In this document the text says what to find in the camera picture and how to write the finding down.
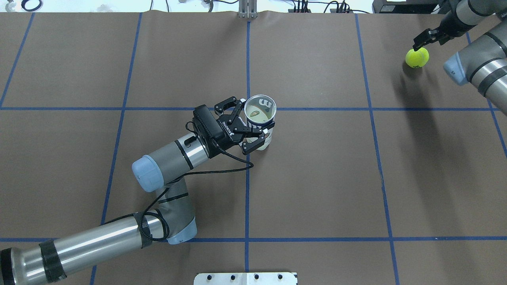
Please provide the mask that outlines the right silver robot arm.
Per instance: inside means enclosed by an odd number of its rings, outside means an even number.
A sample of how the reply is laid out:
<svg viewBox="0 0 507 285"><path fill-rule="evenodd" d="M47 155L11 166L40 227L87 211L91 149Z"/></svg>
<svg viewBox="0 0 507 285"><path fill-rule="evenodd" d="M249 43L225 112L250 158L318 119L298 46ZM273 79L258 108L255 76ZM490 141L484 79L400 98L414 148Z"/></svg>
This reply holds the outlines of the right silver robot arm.
<svg viewBox="0 0 507 285"><path fill-rule="evenodd" d="M414 38L413 50L431 43L443 45L463 36L482 20L506 11L505 0L459 0L451 4L440 25ZM503 114L507 113L507 29L502 21L455 53L444 63L446 74L457 84L471 83Z"/></svg>

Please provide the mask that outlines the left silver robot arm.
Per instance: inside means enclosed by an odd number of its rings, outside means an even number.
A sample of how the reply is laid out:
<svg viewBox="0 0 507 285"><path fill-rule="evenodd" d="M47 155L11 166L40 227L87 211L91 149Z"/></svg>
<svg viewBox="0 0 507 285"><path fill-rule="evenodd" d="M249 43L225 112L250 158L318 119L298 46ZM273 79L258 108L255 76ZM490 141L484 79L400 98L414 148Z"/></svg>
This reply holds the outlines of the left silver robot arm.
<svg viewBox="0 0 507 285"><path fill-rule="evenodd" d="M154 195L136 182L131 163L184 133L192 109L99 103L1 106L1 249L38 244L141 211ZM102 266L96 284L160 284L179 272L250 271L250 247L230 236L246 209L246 174L191 176L199 213L216 210L206 242L156 243Z"/></svg>

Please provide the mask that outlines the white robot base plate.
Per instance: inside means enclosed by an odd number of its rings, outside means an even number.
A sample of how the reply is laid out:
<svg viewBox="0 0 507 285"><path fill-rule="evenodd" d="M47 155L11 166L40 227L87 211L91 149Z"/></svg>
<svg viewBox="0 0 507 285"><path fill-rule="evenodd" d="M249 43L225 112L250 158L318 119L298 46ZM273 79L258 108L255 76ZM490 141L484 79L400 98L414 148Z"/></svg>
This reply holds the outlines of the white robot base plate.
<svg viewBox="0 0 507 285"><path fill-rule="evenodd" d="M197 274L194 285L297 285L293 272L229 272Z"/></svg>

